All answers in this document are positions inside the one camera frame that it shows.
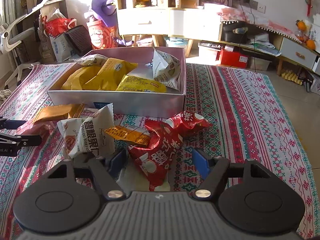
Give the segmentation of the pink long snack packet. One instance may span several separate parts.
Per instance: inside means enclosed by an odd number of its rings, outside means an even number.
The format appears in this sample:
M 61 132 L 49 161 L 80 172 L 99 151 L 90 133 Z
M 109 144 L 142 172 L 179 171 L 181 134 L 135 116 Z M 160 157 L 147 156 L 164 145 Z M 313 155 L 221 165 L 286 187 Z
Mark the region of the pink long snack packet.
M 21 125 L 17 130 L 17 135 L 40 135 L 41 138 L 45 138 L 50 135 L 56 127 L 56 121 L 41 121 L 33 123 L 33 120 L 29 120 Z

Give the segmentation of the gold long snack bar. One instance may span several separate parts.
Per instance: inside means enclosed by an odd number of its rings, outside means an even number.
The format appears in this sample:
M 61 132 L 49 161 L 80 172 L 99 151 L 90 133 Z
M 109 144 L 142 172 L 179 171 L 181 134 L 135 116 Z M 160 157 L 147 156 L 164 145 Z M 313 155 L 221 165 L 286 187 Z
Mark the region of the gold long snack bar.
M 47 106 L 38 111 L 33 118 L 33 124 L 45 121 L 60 121 L 78 118 L 83 109 L 84 104 Z

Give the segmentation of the white pecan kernel bag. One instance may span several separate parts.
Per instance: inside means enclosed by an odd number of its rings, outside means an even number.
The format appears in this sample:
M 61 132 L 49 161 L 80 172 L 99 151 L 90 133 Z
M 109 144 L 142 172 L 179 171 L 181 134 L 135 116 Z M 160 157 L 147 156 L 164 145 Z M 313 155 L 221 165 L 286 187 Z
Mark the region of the white pecan kernel bag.
M 112 103 L 86 118 L 60 120 L 57 127 L 63 137 L 64 155 L 69 159 L 82 153 L 106 157 L 115 151 L 114 139 L 105 132 L 114 127 Z

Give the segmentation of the large yellow pillow snack bag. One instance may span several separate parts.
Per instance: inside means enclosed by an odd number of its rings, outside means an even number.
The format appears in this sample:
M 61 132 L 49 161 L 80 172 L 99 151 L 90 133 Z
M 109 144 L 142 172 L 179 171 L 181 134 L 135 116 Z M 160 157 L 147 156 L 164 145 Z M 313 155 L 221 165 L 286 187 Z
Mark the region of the large yellow pillow snack bag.
M 87 66 L 81 67 L 69 76 L 67 81 L 62 85 L 62 90 L 83 90 L 83 85 L 90 79 L 95 77 L 100 66 Z

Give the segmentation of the orange white snack packet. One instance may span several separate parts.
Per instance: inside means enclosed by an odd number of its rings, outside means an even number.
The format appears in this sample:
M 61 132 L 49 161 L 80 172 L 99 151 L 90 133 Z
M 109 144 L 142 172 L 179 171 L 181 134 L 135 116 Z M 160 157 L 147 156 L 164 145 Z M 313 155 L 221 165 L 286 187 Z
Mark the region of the orange white snack packet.
M 115 140 L 125 141 L 131 145 L 148 146 L 150 133 L 140 127 L 124 125 L 105 129 L 104 132 Z

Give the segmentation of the red crinkled snack bag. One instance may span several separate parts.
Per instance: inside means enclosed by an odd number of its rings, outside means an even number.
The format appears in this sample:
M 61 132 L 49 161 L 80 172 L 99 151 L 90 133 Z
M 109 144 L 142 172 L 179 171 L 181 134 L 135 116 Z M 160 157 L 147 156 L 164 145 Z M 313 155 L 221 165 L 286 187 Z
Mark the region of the red crinkled snack bag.
M 165 121 L 147 119 L 145 127 L 151 135 L 148 145 L 130 146 L 129 154 L 149 181 L 149 191 L 155 191 L 165 182 L 169 167 L 183 146 L 183 140 L 208 128 L 209 121 L 197 113 L 182 111 Z

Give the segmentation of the yellow logo snack bag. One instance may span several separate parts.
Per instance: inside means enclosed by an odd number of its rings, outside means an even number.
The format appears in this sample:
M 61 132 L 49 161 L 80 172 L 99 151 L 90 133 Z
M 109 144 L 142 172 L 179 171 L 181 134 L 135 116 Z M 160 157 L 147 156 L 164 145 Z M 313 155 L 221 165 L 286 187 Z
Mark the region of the yellow logo snack bag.
M 96 76 L 83 85 L 83 90 L 110 90 L 115 91 L 122 78 L 137 68 L 137 63 L 121 59 L 108 58 Z

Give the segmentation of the small silver snack packet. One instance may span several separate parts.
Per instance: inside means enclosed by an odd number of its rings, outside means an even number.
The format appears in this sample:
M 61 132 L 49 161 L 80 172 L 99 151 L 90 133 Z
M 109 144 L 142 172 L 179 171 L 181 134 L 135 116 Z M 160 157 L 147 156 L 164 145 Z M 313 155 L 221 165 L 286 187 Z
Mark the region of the small silver snack packet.
M 98 66 L 102 67 L 107 61 L 108 57 L 100 54 L 92 54 L 77 59 L 75 62 L 83 67 Z

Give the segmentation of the yellow snack packet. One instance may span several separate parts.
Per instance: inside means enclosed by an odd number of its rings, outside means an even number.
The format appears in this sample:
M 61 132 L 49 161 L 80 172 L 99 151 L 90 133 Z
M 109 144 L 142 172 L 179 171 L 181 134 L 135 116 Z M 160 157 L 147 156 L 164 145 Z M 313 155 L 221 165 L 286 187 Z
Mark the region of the yellow snack packet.
M 162 83 L 137 76 L 125 75 L 116 91 L 122 92 L 146 92 L 146 93 L 166 93 L 167 87 Z

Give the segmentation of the white nut snack bag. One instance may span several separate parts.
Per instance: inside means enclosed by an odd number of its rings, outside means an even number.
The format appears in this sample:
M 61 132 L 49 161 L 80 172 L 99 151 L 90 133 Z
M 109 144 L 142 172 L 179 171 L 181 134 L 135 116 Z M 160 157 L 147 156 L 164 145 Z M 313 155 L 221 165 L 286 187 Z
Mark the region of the white nut snack bag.
M 180 90 L 181 62 L 173 55 L 153 48 L 153 58 L 146 64 L 146 77 L 150 77 L 171 89 Z

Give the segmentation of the cream biscuit packet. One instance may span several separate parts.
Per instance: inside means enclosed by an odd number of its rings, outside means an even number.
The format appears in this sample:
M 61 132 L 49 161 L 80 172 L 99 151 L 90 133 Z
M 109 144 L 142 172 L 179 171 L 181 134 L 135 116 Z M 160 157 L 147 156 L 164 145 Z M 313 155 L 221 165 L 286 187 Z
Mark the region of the cream biscuit packet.
M 142 174 L 141 170 L 135 166 L 131 158 L 128 159 L 125 167 L 121 169 L 116 182 L 126 194 L 129 194 L 131 191 L 170 191 L 170 184 L 167 177 L 161 186 L 157 186 L 151 190 L 150 182 Z

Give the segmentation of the black space heater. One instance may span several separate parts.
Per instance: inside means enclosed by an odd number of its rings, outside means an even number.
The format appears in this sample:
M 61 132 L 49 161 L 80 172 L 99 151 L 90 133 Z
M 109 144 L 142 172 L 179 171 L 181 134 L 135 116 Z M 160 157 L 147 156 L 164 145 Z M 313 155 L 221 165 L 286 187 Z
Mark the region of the black space heater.
M 92 50 L 91 37 L 83 25 L 69 29 L 64 36 L 77 55 L 84 56 Z

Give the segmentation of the red box under console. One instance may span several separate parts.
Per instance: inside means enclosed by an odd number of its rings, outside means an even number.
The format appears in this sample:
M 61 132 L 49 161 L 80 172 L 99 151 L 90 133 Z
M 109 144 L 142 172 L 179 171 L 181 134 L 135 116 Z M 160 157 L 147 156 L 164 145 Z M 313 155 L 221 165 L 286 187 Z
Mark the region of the red box under console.
M 247 68 L 248 64 L 248 56 L 238 51 L 228 51 L 224 49 L 220 51 L 219 60 L 221 65 L 242 69 Z

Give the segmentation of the clear plastic storage bin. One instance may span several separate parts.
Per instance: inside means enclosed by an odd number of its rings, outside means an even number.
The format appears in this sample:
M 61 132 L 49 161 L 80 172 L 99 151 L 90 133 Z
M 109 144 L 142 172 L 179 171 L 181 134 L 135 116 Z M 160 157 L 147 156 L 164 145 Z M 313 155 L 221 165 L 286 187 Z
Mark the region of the clear plastic storage bin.
M 166 36 L 164 39 L 167 47 L 186 49 L 189 44 L 188 38 Z

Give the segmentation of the wall power strip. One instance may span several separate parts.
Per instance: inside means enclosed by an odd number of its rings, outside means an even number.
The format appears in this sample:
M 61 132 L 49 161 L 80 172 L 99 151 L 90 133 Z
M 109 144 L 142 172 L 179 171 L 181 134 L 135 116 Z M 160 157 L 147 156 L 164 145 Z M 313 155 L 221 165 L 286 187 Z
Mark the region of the wall power strip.
M 257 10 L 258 8 L 258 2 L 254 0 L 236 0 L 238 1 L 241 5 L 247 5 L 249 8 L 252 8 L 254 10 Z

